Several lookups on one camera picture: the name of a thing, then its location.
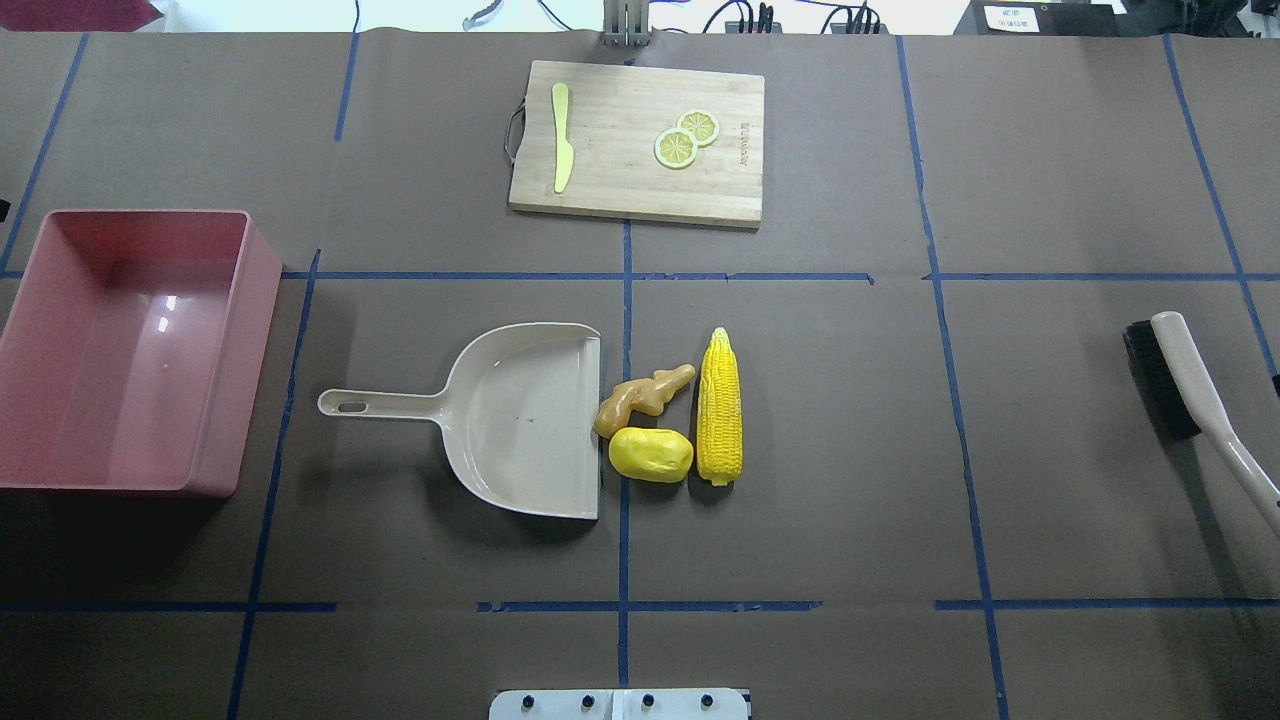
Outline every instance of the white label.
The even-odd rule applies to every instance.
[[[1039,32],[1034,8],[996,8],[993,5],[983,5],[982,9],[987,13],[987,27],[991,29]]]

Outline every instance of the red cloth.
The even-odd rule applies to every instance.
[[[147,0],[0,0],[0,27],[15,31],[133,32],[159,17]]]

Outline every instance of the cutting board handle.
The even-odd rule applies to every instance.
[[[511,129],[516,126],[516,115],[520,115],[520,129],[524,131],[525,129],[524,97],[520,99],[520,105],[517,105],[516,109],[512,110],[511,118],[507,120],[507,137],[506,140],[502,141],[502,150],[507,154],[507,161],[511,163],[512,167],[516,167],[516,152],[520,151],[520,147],[516,147],[515,150],[511,147]],[[524,133],[521,133],[521,140],[524,140]]]

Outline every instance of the brush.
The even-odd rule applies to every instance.
[[[1124,342],[1170,438],[1187,439],[1203,432],[1280,538],[1280,489],[1231,428],[1187,320],[1179,313],[1160,313],[1129,325]]]

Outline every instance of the white floor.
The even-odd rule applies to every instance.
[[[493,0],[360,0],[360,29],[399,27],[424,32],[462,32],[462,22]],[[570,27],[599,29],[600,0],[544,0]],[[1106,0],[1096,0],[1096,4]],[[498,0],[495,12],[471,32],[556,32],[559,26],[536,0]],[[722,0],[657,1],[650,22],[655,28],[701,32]],[[154,32],[340,32],[356,19],[356,0],[154,0],[165,13],[145,29]],[[1123,9],[1119,0],[1114,6]],[[773,0],[774,22],[787,33],[817,33],[831,12],[803,0]],[[951,35],[968,0],[878,0],[872,4],[893,35]],[[710,32],[723,32],[721,13]],[[1276,37],[1275,18],[1240,13],[1244,27]]]

